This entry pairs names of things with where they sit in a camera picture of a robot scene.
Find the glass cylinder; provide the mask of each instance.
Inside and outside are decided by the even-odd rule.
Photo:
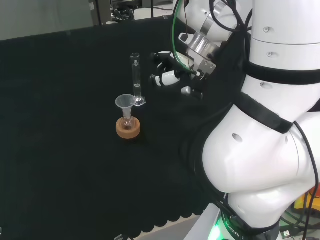
[[[140,54],[132,53],[130,59],[132,65],[133,94],[135,96],[135,106],[141,106],[146,103],[146,99],[142,96],[141,90]]]

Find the plastic funnel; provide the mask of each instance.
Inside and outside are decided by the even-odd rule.
[[[116,98],[115,104],[122,109],[123,117],[125,119],[130,119],[131,108],[136,104],[136,98],[130,94],[124,94]]]

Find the table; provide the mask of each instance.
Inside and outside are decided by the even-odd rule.
[[[3,239],[136,237],[207,207],[178,145],[240,89],[241,42],[233,36],[199,102],[148,83],[148,56],[171,49],[170,25],[161,17],[0,42]],[[133,91],[133,52],[147,104],[132,110],[140,138],[126,142],[115,99]]]

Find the floor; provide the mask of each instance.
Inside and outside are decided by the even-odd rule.
[[[173,4],[165,4],[165,5],[159,5],[155,6],[156,8],[153,10],[154,17],[161,17],[163,15],[168,16],[172,15],[173,10],[167,10],[167,9],[173,9]],[[149,19],[151,18],[151,9],[150,8],[140,8],[134,11],[134,20],[140,20],[140,19]]]

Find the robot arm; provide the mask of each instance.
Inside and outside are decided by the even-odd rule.
[[[235,29],[238,23],[233,11],[221,0],[217,0],[214,6],[215,17],[219,19],[222,24]],[[243,21],[245,21],[248,13],[252,9],[252,0],[240,0],[237,4],[237,9]],[[191,69],[197,71],[198,74],[200,73],[203,76],[211,75],[216,69],[216,64],[213,59],[219,52],[222,42],[227,41],[231,33],[222,29],[214,22],[207,0],[189,1],[186,7],[182,4],[177,11],[177,17],[196,31],[195,34],[182,33],[179,36],[179,40],[187,45],[187,51],[184,54],[178,53],[178,57],[186,66],[191,67]],[[168,72],[168,67],[165,69],[166,72],[163,72],[159,71],[159,66],[158,72],[160,74],[151,77],[151,80],[156,83],[156,85],[160,86],[162,82],[165,83],[161,84],[162,87],[170,86],[180,81],[179,78],[175,77],[173,71]],[[203,80],[203,76],[195,78],[197,76],[191,75],[191,81],[196,82],[197,79]],[[183,88],[181,93],[192,96],[190,93],[195,91],[198,91],[198,89],[188,86]]]
[[[320,1],[238,0],[236,6],[243,20],[253,8],[248,63],[252,71],[241,95],[292,127],[272,127],[274,122],[250,112],[240,98],[206,140],[203,167],[212,185],[229,194],[228,204],[237,217],[252,229],[270,233],[275,229],[267,239],[281,239],[279,218],[315,185],[311,157],[295,121],[310,141],[316,165],[320,164],[320,113],[306,113],[320,99],[320,34],[315,31],[320,26]],[[237,26],[223,1],[216,1],[214,9],[223,25]],[[208,0],[190,0],[178,18],[196,31],[188,38],[180,36],[189,46],[193,69],[201,70],[203,62],[213,64],[200,47],[205,42],[213,46],[214,54],[214,46],[227,41],[230,32],[212,20]],[[224,239],[240,239],[235,234],[237,224],[225,216],[220,221]]]

